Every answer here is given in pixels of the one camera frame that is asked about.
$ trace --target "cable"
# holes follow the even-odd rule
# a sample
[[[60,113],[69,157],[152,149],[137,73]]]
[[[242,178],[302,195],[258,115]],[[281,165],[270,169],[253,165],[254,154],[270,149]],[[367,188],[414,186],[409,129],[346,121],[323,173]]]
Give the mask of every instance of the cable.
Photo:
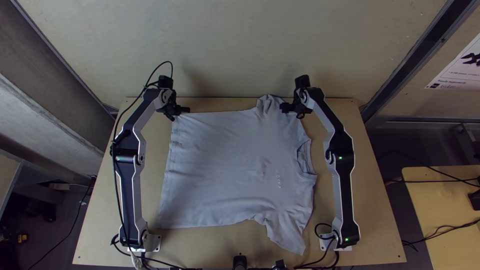
[[[70,228],[70,231],[68,232],[68,234],[60,241],[58,242],[54,247],[52,247],[49,251],[47,251],[47,253],[45,253],[45,255],[43,255],[39,260],[37,260],[34,264],[32,264],[27,270],[30,270],[32,269],[34,266],[36,266],[40,261],[42,261],[50,252],[52,252],[56,247],[58,247],[63,241],[65,241],[65,239],[67,239],[71,234],[72,234],[72,231],[74,230],[74,227],[75,227],[75,224],[77,223],[77,219],[79,218],[79,214],[80,214],[80,209],[82,208],[82,203],[84,202],[85,200],[85,197],[87,197],[87,194],[89,193],[90,191],[90,187],[92,186],[92,184],[94,183],[94,180],[96,178],[95,177],[91,177],[90,178],[90,184],[88,184],[88,187],[86,189],[86,192],[85,194],[83,195],[83,198],[81,198],[81,201],[80,201],[80,205],[78,206],[78,210],[76,212],[76,216],[75,216],[75,220],[73,221],[73,224],[71,225],[71,228]]]
[[[452,225],[442,225],[438,228],[436,228],[435,232],[430,234],[429,236],[426,236],[420,240],[416,240],[416,241],[413,241],[413,242],[410,242],[410,241],[407,241],[407,240],[401,240],[402,241],[402,244],[403,246],[409,246],[411,248],[413,248],[414,250],[416,250],[418,252],[418,250],[415,248],[414,244],[417,244],[417,243],[420,243],[420,242],[424,242],[424,241],[427,241],[427,240],[430,240],[430,239],[433,239],[433,238],[436,238],[436,237],[439,237],[439,236],[442,236],[446,233],[449,233],[451,231],[455,231],[455,230],[458,230],[458,229],[462,229],[462,228],[467,228],[467,227],[470,227],[470,226],[473,226],[477,223],[480,222],[480,218],[477,218],[475,219],[474,221],[472,222],[469,222],[469,223],[465,223],[463,225],[460,225],[460,226],[452,226]],[[447,229],[447,230],[444,230],[440,233],[439,230],[442,229],[442,228],[450,228],[450,229]]]
[[[328,237],[328,238],[322,238],[322,237],[319,235],[319,233],[317,232],[317,228],[318,228],[319,226],[328,226],[328,227],[330,227],[330,228],[331,228],[332,226],[331,226],[331,225],[328,225],[327,223],[318,223],[317,225],[315,225],[315,228],[313,229],[313,231],[315,232],[316,237],[318,237],[318,238],[320,238],[320,239],[323,239],[323,240],[330,239],[330,237]]]
[[[163,61],[162,63],[160,63],[150,74],[150,76],[148,77],[148,79],[146,80],[146,83],[145,83],[145,86],[143,87],[143,89],[141,90],[140,94],[135,98],[135,100],[124,110],[122,111],[122,113],[118,116],[117,120],[116,120],[116,123],[115,123],[115,128],[113,129],[113,140],[111,141],[112,144],[116,144],[117,142],[115,141],[115,137],[117,135],[117,129],[118,129],[118,126],[119,126],[119,122],[120,122],[120,119],[122,118],[122,116],[125,114],[125,112],[127,112],[128,110],[130,110],[130,108],[137,102],[137,100],[139,100],[139,98],[142,96],[142,94],[145,92],[145,90],[151,85],[149,84],[150,82],[150,79],[152,79],[152,76],[154,75],[154,73],[161,67],[163,66],[164,64],[166,63],[169,63],[170,66],[171,66],[171,72],[170,72],[170,78],[172,79],[173,76],[174,76],[174,64],[172,64],[172,62],[170,61]],[[113,180],[114,180],[114,186],[115,186],[115,194],[116,194],[116,203],[117,203],[117,206],[118,206],[118,214],[120,215],[120,223],[121,223],[121,227],[123,228],[123,233],[125,234],[125,236],[130,236],[129,234],[127,234],[127,229],[125,229],[125,224],[124,224],[124,219],[123,219],[123,215],[122,215],[122,207],[120,206],[120,197],[119,197],[119,189],[118,189],[118,185],[117,185],[117,173],[115,171],[115,153],[112,151],[111,153],[111,158],[112,158],[112,164],[113,164]],[[127,240],[126,241],[126,244],[128,246],[128,250],[130,251],[131,255],[135,256],[135,254],[131,251],[132,249],[130,248],[130,243],[129,241]]]
[[[316,261],[312,261],[312,262],[308,262],[308,263],[304,263],[304,264],[301,264],[301,265],[294,266],[293,269],[304,269],[306,266],[314,265],[314,264],[317,264],[317,263],[321,262],[325,258],[325,256],[327,256],[327,251],[329,250],[330,245],[332,245],[334,240],[335,239],[332,239],[332,240],[330,240],[330,242],[328,242],[328,245],[326,246],[326,251],[325,251],[325,253],[323,253],[323,256],[320,259],[318,259]]]
[[[458,177],[455,177],[455,176],[450,175],[450,174],[448,174],[448,173],[445,173],[445,172],[443,172],[443,171],[440,171],[440,170],[437,170],[437,169],[435,169],[435,168],[432,168],[431,166],[429,166],[429,165],[427,165],[427,164],[419,161],[418,159],[416,159],[416,158],[414,158],[414,157],[412,157],[412,156],[410,156],[410,155],[408,155],[408,154],[405,154],[405,153],[403,153],[403,152],[401,152],[401,151],[399,151],[399,150],[392,150],[392,151],[388,151],[388,152],[386,152],[386,153],[383,153],[382,155],[380,155],[380,156],[377,158],[377,161],[380,161],[380,160],[383,159],[384,157],[386,157],[386,156],[388,156],[388,155],[390,155],[390,154],[393,154],[393,153],[396,153],[396,154],[398,154],[398,155],[400,155],[400,156],[403,156],[403,157],[408,158],[408,159],[410,159],[410,160],[412,160],[412,161],[415,161],[416,163],[422,165],[423,167],[426,167],[426,168],[428,168],[428,169],[430,169],[430,170],[432,170],[432,171],[434,171],[434,172],[437,172],[437,173],[439,173],[439,174],[441,174],[441,175],[450,177],[450,178],[455,179],[455,180],[445,180],[445,181],[405,181],[405,180],[390,180],[390,181],[386,181],[386,183],[387,183],[387,182],[404,182],[404,183],[462,182],[462,183],[465,183],[465,184],[467,184],[467,185],[480,188],[480,185],[478,185],[478,184],[473,184],[473,183],[467,182],[467,181],[476,180],[476,179],[478,179],[478,177],[477,177],[477,178],[471,178],[471,179],[460,179],[460,178],[458,178]]]
[[[119,253],[121,253],[121,254],[123,254],[123,255],[125,255],[125,256],[130,256],[130,254],[121,251],[120,248],[117,246],[117,244],[120,242],[120,241],[117,241],[117,237],[119,237],[118,233],[113,236],[113,238],[111,239],[110,245],[113,245],[113,246],[115,247],[115,249],[116,249]],[[183,270],[183,269],[184,269],[183,267],[177,266],[177,265],[175,265],[175,264],[171,264],[171,263],[164,262],[164,261],[161,261],[161,260],[158,260],[158,259],[152,259],[152,258],[146,257],[144,252],[142,252],[142,255],[140,256],[140,259],[141,259],[141,260],[152,261],[152,262],[157,262],[157,263],[160,263],[160,264],[164,264],[164,265],[166,265],[166,266],[169,266],[169,267],[176,267],[176,268],[178,268],[178,269],[180,269],[180,270]]]
[[[327,223],[318,223],[317,225],[315,225],[315,228],[313,229],[313,231],[315,232],[315,235],[322,239],[322,240],[330,240],[330,242],[328,242],[328,245],[326,246],[326,250],[325,250],[325,253],[323,254],[323,256],[316,260],[316,261],[313,261],[313,262],[308,262],[308,263],[304,263],[304,264],[301,264],[301,265],[298,265],[298,266],[295,266],[293,267],[293,269],[312,269],[312,270],[326,270],[326,269],[332,269],[332,270],[335,270],[335,268],[337,267],[337,263],[339,262],[339,259],[340,259],[340,254],[338,251],[335,251],[335,261],[333,262],[333,264],[331,266],[311,266],[311,265],[314,265],[314,264],[317,264],[319,262],[321,262],[325,256],[327,256],[327,251],[329,250],[330,246],[332,245],[332,243],[335,241],[335,236],[332,235],[330,237],[327,237],[327,238],[323,238],[319,235],[319,233],[317,232],[317,228],[319,226],[327,226],[327,227],[332,227],[331,225],[327,224]]]
[[[146,270],[151,270],[150,268],[147,267],[147,265],[145,264],[145,252],[142,252],[141,253],[141,256],[140,256],[141,259],[141,265],[143,266],[143,268],[145,268]]]

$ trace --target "robotic arm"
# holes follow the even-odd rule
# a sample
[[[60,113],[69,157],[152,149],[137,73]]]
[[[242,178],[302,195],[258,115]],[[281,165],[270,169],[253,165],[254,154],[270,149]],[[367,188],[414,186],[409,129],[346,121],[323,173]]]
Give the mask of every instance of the robotic arm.
[[[305,114],[315,112],[328,136],[323,143],[325,159],[332,174],[333,195],[335,199],[335,219],[331,223],[331,232],[320,235],[320,246],[326,250],[331,239],[330,249],[336,251],[352,250],[360,240],[359,226],[354,220],[351,173],[355,167],[355,153],[352,137],[345,131],[335,113],[325,102],[320,88],[311,87],[308,75],[295,79],[293,103],[282,103],[283,113],[296,112],[301,119]]]
[[[171,121],[180,113],[190,112],[190,108],[177,105],[173,85],[173,79],[162,75],[158,78],[156,89],[145,90],[142,103],[123,124],[110,147],[121,193],[122,226],[118,236],[121,245],[133,252],[160,250],[162,237],[150,234],[142,217],[140,173],[145,165],[147,143],[141,131],[155,112],[163,113]]]

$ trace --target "t-shirt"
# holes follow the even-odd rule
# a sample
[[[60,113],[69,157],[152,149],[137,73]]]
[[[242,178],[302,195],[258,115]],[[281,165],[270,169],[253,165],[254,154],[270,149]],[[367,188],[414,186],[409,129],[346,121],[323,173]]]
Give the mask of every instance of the t-shirt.
[[[311,140],[283,100],[242,111],[185,113],[172,124],[157,216],[160,228],[255,220],[280,247],[303,254],[317,176]]]

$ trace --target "desk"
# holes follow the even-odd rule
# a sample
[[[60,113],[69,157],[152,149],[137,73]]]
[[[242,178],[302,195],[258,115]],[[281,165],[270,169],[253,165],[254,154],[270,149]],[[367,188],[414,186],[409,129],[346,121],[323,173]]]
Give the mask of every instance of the desk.
[[[480,165],[434,168],[460,179],[476,178],[480,175]],[[403,168],[401,173],[405,181],[452,180],[426,167],[407,167]],[[442,225],[459,226],[480,218],[480,211],[473,210],[467,196],[468,193],[477,191],[477,187],[456,182],[407,183],[406,186],[424,236],[432,234]],[[479,228],[477,224],[426,241],[433,268],[477,269],[480,255]]]
[[[120,111],[132,100],[133,98],[127,98]],[[196,113],[246,110],[253,108],[257,99],[178,98],[177,102]],[[327,102],[353,137],[356,153],[352,188],[355,219],[360,227],[361,240],[353,247],[353,251],[340,253],[338,265],[405,262],[397,225],[358,106],[352,99],[328,99]],[[119,127],[129,115],[125,114]],[[312,139],[312,163],[318,174],[314,210],[303,231],[306,250],[302,256],[278,247],[268,239],[265,227],[252,220],[217,227],[169,230],[150,228],[162,235],[162,246],[160,252],[148,253],[147,256],[189,268],[231,268],[233,256],[239,253],[247,256],[249,267],[271,267],[280,259],[284,259],[290,267],[318,260],[322,251],[319,239],[314,234],[314,226],[320,222],[331,223],[335,215],[332,176],[323,158],[323,141],[327,131],[314,114],[308,114],[302,123]],[[142,212],[143,218],[151,225],[154,224],[158,211],[171,130],[172,123],[161,113],[154,114],[142,130],[147,143],[146,163],[141,174]],[[114,193],[112,158],[108,149],[83,222],[74,264],[132,265],[129,257],[110,246],[112,236],[119,231],[120,219]],[[331,264],[334,257],[333,252],[330,252],[322,265]]]

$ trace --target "wooden tabletop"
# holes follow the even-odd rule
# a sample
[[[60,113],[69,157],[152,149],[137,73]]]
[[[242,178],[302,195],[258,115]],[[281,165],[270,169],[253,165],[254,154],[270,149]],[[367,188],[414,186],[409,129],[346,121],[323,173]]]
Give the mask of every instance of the wooden tabletop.
[[[256,98],[178,98],[178,104],[196,112],[238,111],[253,108]],[[127,98],[120,111],[133,101]],[[357,104],[352,99],[328,99],[328,104],[353,137],[356,154],[352,173],[355,220],[361,239],[353,251],[340,252],[339,266],[371,265],[405,262],[397,225],[390,202],[370,145]],[[127,112],[119,127],[129,117]],[[183,229],[155,229],[162,235],[160,252],[147,253],[148,257],[189,268],[231,268],[234,256],[247,256],[249,267],[271,267],[284,259],[292,267],[316,261],[322,256],[319,239],[314,234],[317,223],[331,223],[334,211],[332,176],[325,163],[323,141],[327,131],[314,114],[308,114],[302,124],[312,139],[313,167],[318,174],[314,190],[314,208],[303,231],[306,250],[303,255],[278,247],[267,237],[264,226],[252,220],[234,225]],[[172,123],[161,113],[154,114],[142,134],[147,143],[145,168],[141,173],[141,201],[143,218],[153,225],[158,212]],[[90,199],[80,237],[73,258],[74,264],[124,266],[132,265],[129,257],[110,246],[112,236],[119,232],[120,219],[114,192],[110,145],[105,151],[98,178]],[[329,252],[321,266],[330,265],[335,258]]]
[[[480,176],[480,165],[441,166],[435,169],[460,179]],[[427,167],[407,167],[402,170],[405,181],[444,181],[448,176]],[[473,210],[468,193],[479,188],[458,182],[407,183],[416,216],[424,236],[442,225],[460,226],[480,218]],[[405,239],[413,242],[418,239]],[[480,226],[461,228],[426,241],[435,270],[478,269],[480,255]]]

